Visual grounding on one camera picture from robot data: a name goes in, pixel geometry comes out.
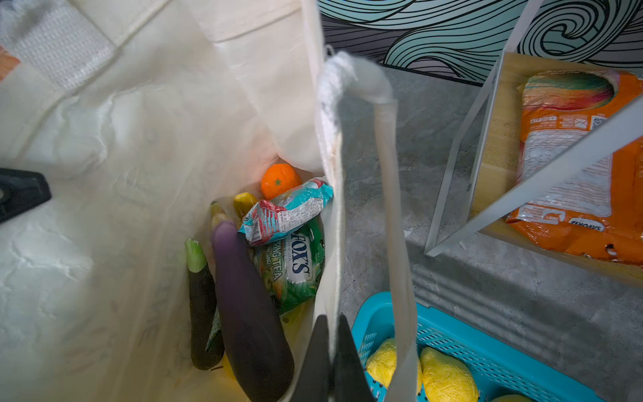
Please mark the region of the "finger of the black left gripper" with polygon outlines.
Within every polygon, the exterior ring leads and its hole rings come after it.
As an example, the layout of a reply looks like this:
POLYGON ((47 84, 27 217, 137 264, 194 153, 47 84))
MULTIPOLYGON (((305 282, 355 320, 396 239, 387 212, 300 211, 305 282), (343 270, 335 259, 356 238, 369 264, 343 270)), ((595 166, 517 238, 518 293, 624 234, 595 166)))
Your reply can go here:
POLYGON ((43 174, 16 169, 1 171, 1 223, 7 222, 52 198, 43 174))

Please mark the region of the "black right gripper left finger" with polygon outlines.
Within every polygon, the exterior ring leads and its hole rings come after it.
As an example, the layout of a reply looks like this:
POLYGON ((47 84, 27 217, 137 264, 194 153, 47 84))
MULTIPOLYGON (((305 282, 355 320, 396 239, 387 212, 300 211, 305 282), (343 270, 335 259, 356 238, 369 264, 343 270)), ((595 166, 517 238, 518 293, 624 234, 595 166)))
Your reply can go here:
POLYGON ((328 401, 330 372, 328 318, 321 315, 316 318, 290 402, 328 401))

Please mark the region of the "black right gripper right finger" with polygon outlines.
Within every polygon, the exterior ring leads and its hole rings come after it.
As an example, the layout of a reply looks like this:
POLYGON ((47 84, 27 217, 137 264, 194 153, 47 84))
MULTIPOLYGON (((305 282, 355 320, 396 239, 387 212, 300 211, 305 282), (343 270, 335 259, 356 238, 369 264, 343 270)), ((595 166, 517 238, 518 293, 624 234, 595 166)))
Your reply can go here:
POLYGON ((336 402, 374 401, 351 328, 343 314, 338 321, 336 354, 333 361, 333 398, 336 402))

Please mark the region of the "purple eggplant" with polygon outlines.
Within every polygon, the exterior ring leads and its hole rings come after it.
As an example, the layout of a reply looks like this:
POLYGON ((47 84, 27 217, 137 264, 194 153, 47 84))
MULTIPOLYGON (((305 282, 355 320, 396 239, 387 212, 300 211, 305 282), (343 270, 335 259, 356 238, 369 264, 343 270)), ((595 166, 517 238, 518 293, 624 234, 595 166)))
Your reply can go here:
POLYGON ((236 223, 215 201, 209 211, 215 288, 229 364, 249 400, 278 401, 295 372, 281 320, 236 223))

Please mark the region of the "yellow green candy bag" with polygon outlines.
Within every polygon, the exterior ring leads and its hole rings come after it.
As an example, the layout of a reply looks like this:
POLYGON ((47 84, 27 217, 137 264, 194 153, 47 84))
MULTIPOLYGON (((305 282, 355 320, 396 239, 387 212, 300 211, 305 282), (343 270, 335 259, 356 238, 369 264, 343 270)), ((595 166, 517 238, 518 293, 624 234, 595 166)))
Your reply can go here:
POLYGON ((316 217, 285 238, 256 248, 253 261, 279 315, 313 299, 325 261, 321 219, 316 217))

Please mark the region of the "dark green cucumber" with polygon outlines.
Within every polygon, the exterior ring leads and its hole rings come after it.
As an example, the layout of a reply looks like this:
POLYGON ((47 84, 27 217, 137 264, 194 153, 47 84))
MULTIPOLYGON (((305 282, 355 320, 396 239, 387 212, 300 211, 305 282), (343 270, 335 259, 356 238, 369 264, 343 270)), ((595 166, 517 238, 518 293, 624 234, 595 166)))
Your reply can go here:
POLYGON ((199 242, 185 242, 189 278, 191 359, 198 370, 212 370, 224 357, 214 277, 199 242))

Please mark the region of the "cream floral tote bag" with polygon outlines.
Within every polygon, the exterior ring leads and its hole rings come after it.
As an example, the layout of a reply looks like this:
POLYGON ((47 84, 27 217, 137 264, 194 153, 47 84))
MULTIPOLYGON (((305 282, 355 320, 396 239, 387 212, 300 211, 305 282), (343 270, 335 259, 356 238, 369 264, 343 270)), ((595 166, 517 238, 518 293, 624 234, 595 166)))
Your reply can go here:
POLYGON ((1 226, 4 401, 233 401, 189 352, 184 241, 276 160, 323 176, 327 263, 289 333, 296 365, 328 320, 338 359, 346 178, 338 104, 373 104, 409 401, 417 310, 401 223, 397 102, 382 68, 328 56, 313 1, 4 1, 1 164, 51 199, 1 226))

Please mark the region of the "pink green candy bag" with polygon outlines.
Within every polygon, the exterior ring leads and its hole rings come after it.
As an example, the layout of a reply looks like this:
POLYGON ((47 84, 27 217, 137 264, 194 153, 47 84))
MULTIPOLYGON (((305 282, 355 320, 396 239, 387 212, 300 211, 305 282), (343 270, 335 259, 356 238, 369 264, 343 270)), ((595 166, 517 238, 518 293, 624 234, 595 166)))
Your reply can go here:
POLYGON ((238 231, 250 246, 279 241, 321 214, 333 196, 324 178, 310 179, 272 200, 259 201, 244 216, 238 231))

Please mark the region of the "orange tangerine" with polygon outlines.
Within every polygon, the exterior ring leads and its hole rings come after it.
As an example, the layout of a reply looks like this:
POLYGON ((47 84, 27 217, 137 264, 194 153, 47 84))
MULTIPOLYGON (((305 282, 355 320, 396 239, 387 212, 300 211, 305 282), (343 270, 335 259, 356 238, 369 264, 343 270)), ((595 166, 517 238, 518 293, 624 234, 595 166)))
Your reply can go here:
POLYGON ((277 163, 266 170, 260 187, 264 199, 270 200, 301 184, 301 177, 294 167, 288 163, 277 163))

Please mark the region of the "yellow banana bunch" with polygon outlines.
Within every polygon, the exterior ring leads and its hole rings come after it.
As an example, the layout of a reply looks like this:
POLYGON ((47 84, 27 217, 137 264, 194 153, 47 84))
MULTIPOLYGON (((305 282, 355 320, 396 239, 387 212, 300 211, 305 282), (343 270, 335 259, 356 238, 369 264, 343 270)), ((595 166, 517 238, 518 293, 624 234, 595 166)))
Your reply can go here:
POLYGON ((251 193, 237 194, 233 199, 233 207, 237 216, 243 220, 246 214, 259 202, 259 199, 251 193))

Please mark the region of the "orange Fox's candy bag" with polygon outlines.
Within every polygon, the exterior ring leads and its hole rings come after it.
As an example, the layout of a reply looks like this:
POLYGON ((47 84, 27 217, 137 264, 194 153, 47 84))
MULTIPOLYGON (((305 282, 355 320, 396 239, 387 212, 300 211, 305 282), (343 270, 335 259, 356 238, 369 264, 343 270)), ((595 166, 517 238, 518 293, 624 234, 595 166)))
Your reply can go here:
MULTIPOLYGON (((619 70, 549 70, 529 76, 521 93, 517 184, 639 98, 642 79, 619 70)), ((641 136, 614 152, 575 152, 552 176, 507 223, 547 251, 641 265, 641 136)))

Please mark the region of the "yellow lemon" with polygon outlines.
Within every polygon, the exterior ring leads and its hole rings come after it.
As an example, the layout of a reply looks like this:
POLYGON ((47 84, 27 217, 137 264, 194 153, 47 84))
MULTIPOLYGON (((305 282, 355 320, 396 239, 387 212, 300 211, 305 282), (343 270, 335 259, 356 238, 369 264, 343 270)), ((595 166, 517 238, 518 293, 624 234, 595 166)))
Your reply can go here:
POLYGON ((394 338, 383 341, 368 358, 366 371, 374 381, 388 388, 397 366, 397 344, 394 338))
POLYGON ((430 402, 476 402, 480 391, 472 372, 460 360, 426 347, 420 353, 421 379, 430 402))

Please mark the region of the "teal plastic basket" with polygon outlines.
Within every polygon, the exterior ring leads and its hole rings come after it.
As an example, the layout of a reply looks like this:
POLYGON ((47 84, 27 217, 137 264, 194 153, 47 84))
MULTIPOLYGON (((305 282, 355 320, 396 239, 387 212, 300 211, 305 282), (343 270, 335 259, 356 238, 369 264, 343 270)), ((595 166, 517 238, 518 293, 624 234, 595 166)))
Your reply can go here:
MULTIPOLYGON (((472 372, 480 401, 522 395, 532 401, 599 401, 594 390, 485 333, 442 313, 417 306, 418 350, 436 349, 472 372)), ((391 294, 377 293, 358 312, 352 329, 362 364, 383 341, 395 336, 391 294)))

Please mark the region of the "white wooden shelf rack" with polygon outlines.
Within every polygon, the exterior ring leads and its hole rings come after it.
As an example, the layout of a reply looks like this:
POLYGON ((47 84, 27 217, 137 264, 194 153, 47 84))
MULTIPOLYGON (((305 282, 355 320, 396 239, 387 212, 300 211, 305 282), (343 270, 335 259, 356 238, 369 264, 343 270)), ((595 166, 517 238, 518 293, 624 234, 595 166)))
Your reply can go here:
POLYGON ((483 233, 642 284, 642 4, 529 1, 452 142, 425 254, 483 233))

